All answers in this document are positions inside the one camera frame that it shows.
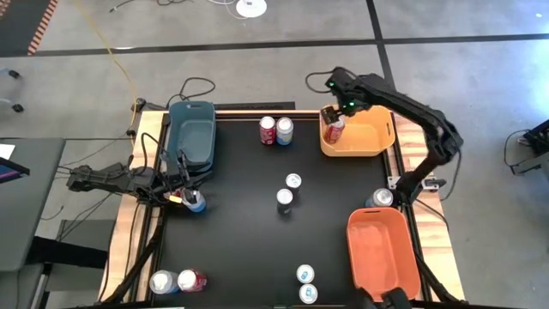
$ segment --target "red soda can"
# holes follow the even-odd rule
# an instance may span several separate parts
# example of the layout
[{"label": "red soda can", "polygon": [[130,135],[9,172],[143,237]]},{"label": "red soda can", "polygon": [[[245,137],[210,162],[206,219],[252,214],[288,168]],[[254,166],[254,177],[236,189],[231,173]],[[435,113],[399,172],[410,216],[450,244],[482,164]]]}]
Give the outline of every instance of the red soda can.
[{"label": "red soda can", "polygon": [[327,143],[334,143],[340,139],[341,134],[343,134],[343,129],[345,129],[345,119],[343,116],[340,116],[340,119],[337,122],[328,124],[326,131],[324,131],[324,141]]},{"label": "red soda can", "polygon": [[259,121],[259,136],[261,142],[265,145],[275,143],[276,139],[276,122],[272,117],[266,116]]},{"label": "red soda can", "polygon": [[206,275],[196,270],[183,270],[178,276],[178,285],[183,292],[200,292],[207,282]]}]

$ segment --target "black tabletop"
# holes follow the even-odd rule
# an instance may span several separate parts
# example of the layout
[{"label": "black tabletop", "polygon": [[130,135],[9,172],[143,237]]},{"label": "black tabletop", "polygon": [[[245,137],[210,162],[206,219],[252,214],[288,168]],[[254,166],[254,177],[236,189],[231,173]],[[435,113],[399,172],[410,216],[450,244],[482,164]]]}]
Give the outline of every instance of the black tabletop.
[{"label": "black tabletop", "polygon": [[[293,142],[265,146],[256,121],[218,121],[214,176],[201,188],[206,210],[168,211],[159,269],[208,276],[206,290],[155,295],[156,306],[298,305],[296,270],[316,271],[318,305],[346,304],[354,293],[346,227],[349,215],[383,187],[383,158],[330,158],[318,121],[294,121]],[[289,217],[276,192],[301,176]]]},{"label": "black tabletop", "polygon": [[18,270],[25,263],[65,141],[61,138],[9,139],[15,145],[11,161],[30,175],[0,184],[0,271]]}]

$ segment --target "gray floor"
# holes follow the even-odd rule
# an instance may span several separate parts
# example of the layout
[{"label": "gray floor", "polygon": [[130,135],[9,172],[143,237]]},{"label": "gray floor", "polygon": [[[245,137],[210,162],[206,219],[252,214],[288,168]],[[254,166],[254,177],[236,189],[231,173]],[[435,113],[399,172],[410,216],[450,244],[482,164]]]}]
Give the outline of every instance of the gray floor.
[{"label": "gray floor", "polygon": [[[265,16],[233,19],[222,6],[195,0],[157,7],[136,0],[115,13],[116,1],[85,6],[114,46],[189,45],[298,39],[371,39],[364,1],[269,1]],[[547,1],[375,1],[384,37],[549,33]],[[41,50],[100,48],[100,41],[75,10],[61,2]],[[513,130],[549,118],[549,40],[491,43],[389,45],[397,88],[446,112],[465,145],[452,198],[443,206],[465,295],[473,303],[544,308],[549,301],[549,190],[536,171],[514,177],[503,164],[503,144]],[[296,101],[319,108],[333,99],[303,83],[315,70],[343,65],[382,74],[377,49],[368,46],[189,51],[120,55],[138,95],[164,103],[190,76],[210,78],[217,89],[203,98],[215,103]],[[120,136],[130,121],[128,87],[107,56],[0,58],[19,70],[22,82],[0,76],[0,94],[23,104],[14,114],[0,110],[1,136]],[[202,85],[190,85],[189,93]],[[105,142],[68,142],[63,162],[93,152]],[[512,143],[510,160],[528,155]],[[130,143],[115,142],[85,163],[101,167],[125,161]],[[454,164],[437,175],[451,179]],[[39,234],[53,237],[61,219],[72,219],[102,192],[69,193],[56,180]],[[111,197],[92,219],[113,219],[119,197]],[[89,295],[93,291],[84,291]],[[60,294],[57,303],[77,303]]]}]

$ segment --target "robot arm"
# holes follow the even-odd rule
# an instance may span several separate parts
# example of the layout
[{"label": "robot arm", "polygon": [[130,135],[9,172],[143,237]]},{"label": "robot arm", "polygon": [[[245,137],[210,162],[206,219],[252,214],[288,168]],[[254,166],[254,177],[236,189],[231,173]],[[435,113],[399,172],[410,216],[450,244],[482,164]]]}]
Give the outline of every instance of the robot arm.
[{"label": "robot arm", "polygon": [[425,131],[427,157],[397,182],[396,193],[397,197],[401,195],[401,201],[411,203],[421,192],[421,181],[460,152],[463,139],[442,112],[396,92],[381,76],[356,76],[345,68],[336,67],[325,85],[338,104],[337,109],[329,106],[321,110],[326,124],[334,123],[340,115],[352,117],[356,112],[378,105],[412,120]]}]

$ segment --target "orange bin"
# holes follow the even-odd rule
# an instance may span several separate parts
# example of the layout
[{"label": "orange bin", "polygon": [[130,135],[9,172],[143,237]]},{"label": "orange bin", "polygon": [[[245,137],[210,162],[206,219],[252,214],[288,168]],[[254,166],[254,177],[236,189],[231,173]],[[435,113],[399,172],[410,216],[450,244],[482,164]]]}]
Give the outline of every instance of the orange bin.
[{"label": "orange bin", "polygon": [[357,209],[349,217],[347,242],[356,288],[374,301],[400,287],[409,299],[419,292],[419,273],[404,216],[396,209]]},{"label": "orange bin", "polygon": [[320,148],[327,156],[376,156],[395,142],[395,131],[389,110],[373,106],[369,111],[344,117],[345,130],[333,143],[324,141],[327,126],[320,118]]}]

